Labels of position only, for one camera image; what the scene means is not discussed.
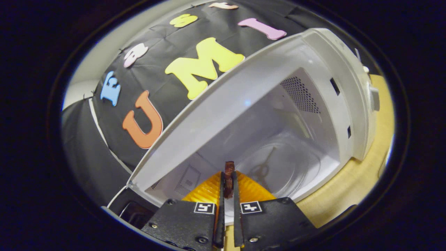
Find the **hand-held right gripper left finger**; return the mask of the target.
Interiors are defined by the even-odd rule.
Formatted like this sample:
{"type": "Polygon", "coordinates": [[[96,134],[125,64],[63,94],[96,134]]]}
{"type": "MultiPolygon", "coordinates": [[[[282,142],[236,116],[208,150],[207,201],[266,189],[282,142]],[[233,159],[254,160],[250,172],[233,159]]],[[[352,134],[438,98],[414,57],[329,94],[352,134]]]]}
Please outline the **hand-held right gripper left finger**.
{"type": "Polygon", "coordinates": [[[216,251],[224,247],[225,174],[216,173],[184,199],[168,199],[142,231],[188,251],[216,251]]]}

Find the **white microwave oven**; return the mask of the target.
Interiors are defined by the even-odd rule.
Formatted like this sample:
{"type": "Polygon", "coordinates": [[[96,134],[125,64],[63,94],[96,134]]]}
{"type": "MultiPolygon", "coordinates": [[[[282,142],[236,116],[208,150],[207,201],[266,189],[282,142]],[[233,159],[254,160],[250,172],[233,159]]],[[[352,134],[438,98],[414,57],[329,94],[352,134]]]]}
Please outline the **white microwave oven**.
{"type": "MultiPolygon", "coordinates": [[[[235,165],[250,146],[276,135],[300,138],[319,153],[321,167],[299,202],[326,185],[352,158],[363,160],[375,134],[379,91],[360,60],[334,33],[310,29],[251,54],[201,92],[162,131],[127,185],[156,208],[185,198],[207,178],[235,165]]],[[[236,170],[242,201],[272,194],[247,185],[236,170]]]]}

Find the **glass turntable plate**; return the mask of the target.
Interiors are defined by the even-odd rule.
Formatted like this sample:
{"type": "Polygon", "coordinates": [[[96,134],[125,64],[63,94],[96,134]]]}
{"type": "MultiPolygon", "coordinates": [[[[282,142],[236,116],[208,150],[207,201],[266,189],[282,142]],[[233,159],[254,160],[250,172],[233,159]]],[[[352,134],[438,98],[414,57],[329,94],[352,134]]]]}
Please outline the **glass turntable plate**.
{"type": "Polygon", "coordinates": [[[321,167],[319,153],[300,138],[280,134],[250,146],[236,170],[277,198],[297,201],[321,167]]]}

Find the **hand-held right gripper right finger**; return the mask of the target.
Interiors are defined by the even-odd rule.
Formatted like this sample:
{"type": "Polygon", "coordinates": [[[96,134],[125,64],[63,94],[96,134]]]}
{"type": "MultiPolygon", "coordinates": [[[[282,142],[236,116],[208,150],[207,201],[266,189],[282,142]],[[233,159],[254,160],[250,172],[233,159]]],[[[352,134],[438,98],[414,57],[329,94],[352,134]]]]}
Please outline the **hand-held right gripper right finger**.
{"type": "Polygon", "coordinates": [[[233,179],[233,237],[240,251],[285,251],[317,231],[289,197],[242,202],[238,174],[233,179]]]}

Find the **black backdrop cloth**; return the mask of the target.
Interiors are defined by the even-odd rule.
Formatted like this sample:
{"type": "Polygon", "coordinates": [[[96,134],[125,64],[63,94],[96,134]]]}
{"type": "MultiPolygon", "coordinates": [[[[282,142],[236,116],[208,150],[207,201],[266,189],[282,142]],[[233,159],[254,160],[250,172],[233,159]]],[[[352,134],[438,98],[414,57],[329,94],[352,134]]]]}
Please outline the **black backdrop cloth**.
{"type": "Polygon", "coordinates": [[[287,0],[229,0],[168,15],[118,52],[94,90],[67,95],[62,142],[86,195],[107,206],[162,131],[201,92],[272,44],[267,30],[308,29],[287,0]]]}

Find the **brown meat piece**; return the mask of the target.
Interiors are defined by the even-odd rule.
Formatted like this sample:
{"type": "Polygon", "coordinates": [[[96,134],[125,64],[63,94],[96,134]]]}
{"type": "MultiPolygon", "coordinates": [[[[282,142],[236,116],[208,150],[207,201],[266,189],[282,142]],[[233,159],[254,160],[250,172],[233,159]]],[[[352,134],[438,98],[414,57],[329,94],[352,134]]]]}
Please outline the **brown meat piece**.
{"type": "Polygon", "coordinates": [[[233,177],[232,173],[235,171],[234,161],[225,162],[224,170],[224,198],[229,199],[233,197],[233,177]]]}

